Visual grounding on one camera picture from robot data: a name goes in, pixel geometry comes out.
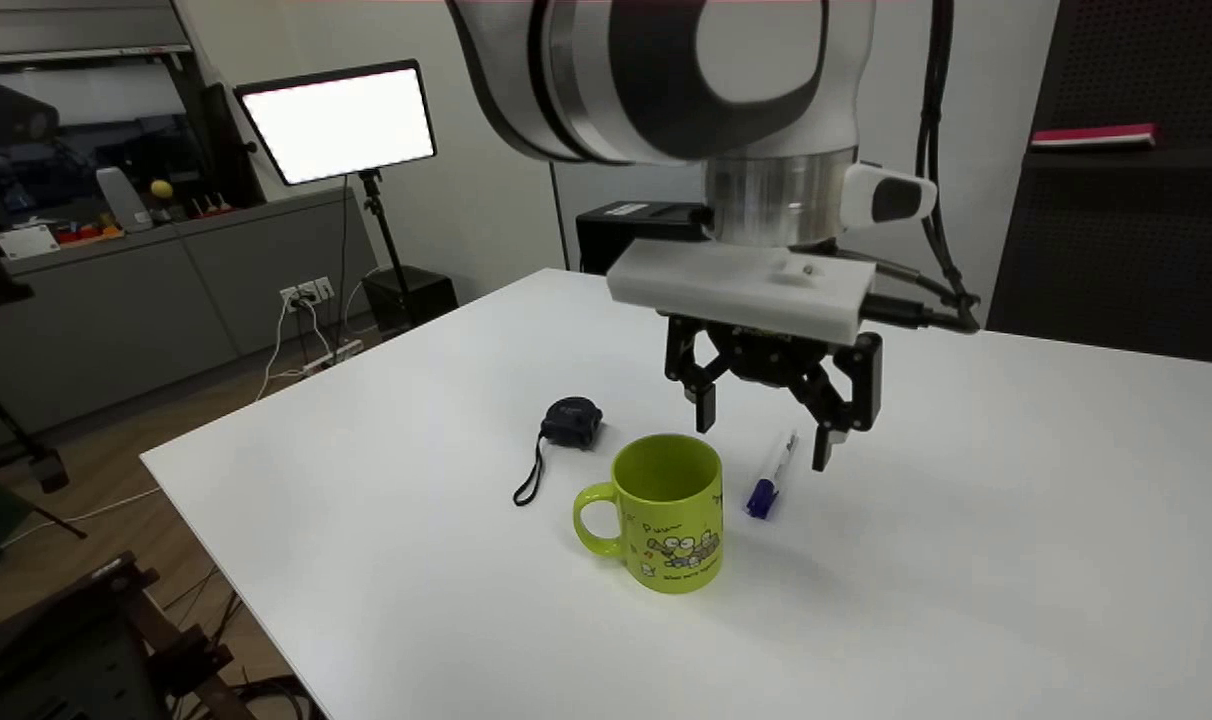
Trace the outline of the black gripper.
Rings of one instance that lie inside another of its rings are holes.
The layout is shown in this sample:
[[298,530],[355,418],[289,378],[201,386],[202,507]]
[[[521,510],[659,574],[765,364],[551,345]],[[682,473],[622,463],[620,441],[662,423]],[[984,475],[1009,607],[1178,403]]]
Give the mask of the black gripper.
[[[710,345],[708,364],[696,359],[696,339]],[[724,373],[768,386],[796,386],[796,400],[816,418],[813,467],[825,473],[830,444],[849,430],[867,430],[881,415],[882,339],[860,331],[851,347],[830,347],[821,339],[670,314],[662,377],[690,400],[701,430],[714,423],[714,378]]]

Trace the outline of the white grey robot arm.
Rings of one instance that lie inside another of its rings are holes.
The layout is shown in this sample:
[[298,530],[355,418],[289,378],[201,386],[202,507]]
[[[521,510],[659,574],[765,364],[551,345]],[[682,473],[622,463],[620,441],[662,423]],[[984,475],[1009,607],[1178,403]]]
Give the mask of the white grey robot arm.
[[877,0],[442,0],[488,122],[568,164],[696,164],[702,244],[635,239],[620,303],[668,319],[662,377],[701,423],[714,378],[796,395],[828,456],[877,418],[870,268],[816,247],[882,217],[855,157]]

